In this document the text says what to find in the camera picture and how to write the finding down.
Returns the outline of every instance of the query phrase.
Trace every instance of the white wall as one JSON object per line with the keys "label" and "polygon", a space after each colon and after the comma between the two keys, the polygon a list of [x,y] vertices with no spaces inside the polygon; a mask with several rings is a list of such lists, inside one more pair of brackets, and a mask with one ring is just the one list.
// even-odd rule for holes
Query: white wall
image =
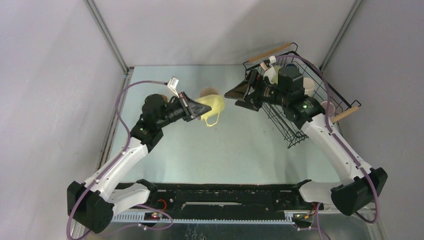
{"label": "white wall", "polygon": [[381,193],[390,239],[423,239],[424,1],[366,1],[328,67],[363,107],[342,122],[362,157],[388,173]]}
{"label": "white wall", "polygon": [[129,66],[228,65],[287,42],[320,64],[354,0],[97,0]]}
{"label": "white wall", "polygon": [[65,239],[123,73],[81,0],[2,1],[0,239]]}

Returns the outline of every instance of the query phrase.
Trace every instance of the wire basket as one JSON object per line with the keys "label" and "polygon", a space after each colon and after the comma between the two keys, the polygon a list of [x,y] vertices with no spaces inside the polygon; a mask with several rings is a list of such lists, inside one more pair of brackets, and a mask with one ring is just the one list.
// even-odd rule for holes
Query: wire basket
{"label": "wire basket", "polygon": [[[297,55],[298,45],[296,43],[292,43],[295,50],[283,53],[281,55]],[[248,62],[244,62],[245,75],[247,76],[249,71],[252,69],[256,69],[260,74],[264,74],[264,70],[260,67],[259,64],[254,66],[247,67],[246,64]],[[285,57],[278,58],[277,61],[273,64],[274,66],[285,66],[288,63],[294,63],[298,68],[299,72],[303,74],[304,77],[310,78],[315,81],[315,90],[312,95],[313,98],[318,100],[320,103],[323,101],[327,101],[327,91],[325,89],[324,82],[319,77],[318,73],[306,62],[303,62],[300,59],[294,57]],[[338,91],[334,89],[331,84],[328,84],[331,91],[331,103],[335,107],[335,115],[341,114],[347,109],[351,108],[353,105],[361,106],[361,103],[358,100],[354,100],[352,103],[349,103]],[[269,103],[264,103],[262,105],[263,110],[268,115],[268,118],[272,120],[277,129],[281,132],[284,137],[284,140],[287,141],[287,148],[291,148],[292,146],[304,141],[308,138],[308,136],[298,129],[293,122],[289,121],[284,115],[283,108],[280,105],[274,105]]]}

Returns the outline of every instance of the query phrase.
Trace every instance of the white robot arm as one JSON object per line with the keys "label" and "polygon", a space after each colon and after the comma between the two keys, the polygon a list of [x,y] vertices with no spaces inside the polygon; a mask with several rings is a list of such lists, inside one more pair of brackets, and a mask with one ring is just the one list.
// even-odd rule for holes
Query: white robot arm
{"label": "white robot arm", "polygon": [[84,183],[74,181],[69,185],[68,215],[94,233],[100,233],[113,216],[144,204],[149,199],[149,186],[137,182],[125,189],[115,189],[120,180],[156,146],[163,136],[163,127],[179,119],[189,122],[210,110],[210,106],[190,99],[184,92],[169,102],[160,94],[149,95],[128,143]]}
{"label": "white robot arm", "polygon": [[111,158],[114,159],[117,156],[121,156],[116,164],[111,166],[101,179],[98,179],[99,174],[112,163],[112,161],[107,161],[95,174],[84,181],[84,186],[88,188],[90,183],[96,181],[96,184],[90,190],[92,192],[98,191],[102,199],[113,204],[114,216],[135,205],[145,203],[149,198],[150,191],[143,184],[134,183],[131,187],[120,190],[115,188],[125,174],[148,153],[149,150],[145,144],[142,144],[139,139],[131,137],[128,148],[126,150],[122,149],[116,156]]}
{"label": "white robot arm", "polygon": [[305,180],[295,189],[305,202],[335,205],[343,214],[352,215],[374,199],[367,177],[379,195],[387,173],[381,167],[373,169],[365,162],[331,123],[331,130],[328,129],[325,109],[315,98],[305,95],[303,75],[296,67],[281,67],[278,83],[270,82],[270,78],[275,76],[274,72],[269,72],[271,62],[261,63],[265,70],[263,75],[252,69],[245,80],[224,96],[236,99],[236,106],[253,111],[259,111],[263,104],[281,106],[285,118],[321,148],[340,179],[340,182],[328,183]]}

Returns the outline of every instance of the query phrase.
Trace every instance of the basket handle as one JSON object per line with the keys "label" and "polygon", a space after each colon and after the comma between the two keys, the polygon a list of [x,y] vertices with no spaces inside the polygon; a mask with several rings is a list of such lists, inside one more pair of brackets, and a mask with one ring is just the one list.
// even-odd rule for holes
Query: basket handle
{"label": "basket handle", "polygon": [[356,112],[358,109],[359,109],[359,106],[354,106],[354,107],[349,108],[348,110],[346,110],[346,111],[340,113],[339,115],[333,117],[331,119],[331,123],[333,124],[333,123],[335,123],[337,121],[340,121],[341,119],[344,119],[345,117],[347,117],[347,116],[353,114],[354,112]]}
{"label": "basket handle", "polygon": [[266,56],[271,55],[271,54],[273,54],[273,53],[276,53],[276,52],[278,52],[278,51],[281,51],[281,50],[283,50],[283,49],[286,49],[286,48],[290,47],[291,45],[292,45],[292,43],[291,43],[291,42],[288,42],[288,43],[283,44],[283,45],[281,45],[281,46],[279,46],[279,47],[276,47],[276,48],[274,48],[274,49],[272,49],[272,50],[269,50],[269,51],[267,51],[267,52],[264,52],[264,53],[262,53],[261,55],[258,55],[258,56],[255,56],[255,57],[252,57],[252,58],[251,58],[251,59],[249,59],[247,62],[248,62],[248,63],[251,63],[251,62],[254,62],[254,61],[259,60],[259,59],[261,59],[261,58],[265,58]]}

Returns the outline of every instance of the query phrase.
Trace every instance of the yellow plastic mug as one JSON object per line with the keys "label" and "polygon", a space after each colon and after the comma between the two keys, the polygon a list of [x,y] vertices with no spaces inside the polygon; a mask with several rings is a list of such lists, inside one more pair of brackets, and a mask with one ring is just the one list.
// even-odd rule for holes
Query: yellow plastic mug
{"label": "yellow plastic mug", "polygon": [[[224,107],[225,107],[224,97],[221,96],[221,95],[211,94],[211,95],[200,97],[200,98],[196,99],[195,101],[198,102],[198,103],[204,104],[204,105],[208,105],[209,107],[212,108],[212,110],[203,114],[200,117],[200,120],[202,120],[202,121],[204,120],[204,122],[206,123],[206,126],[208,126],[208,127],[212,127],[215,124],[217,124],[218,119],[220,118],[220,113],[221,113],[222,110],[224,110]],[[213,117],[217,114],[218,114],[218,116],[216,117],[216,121],[212,124],[209,124],[208,118]]]}

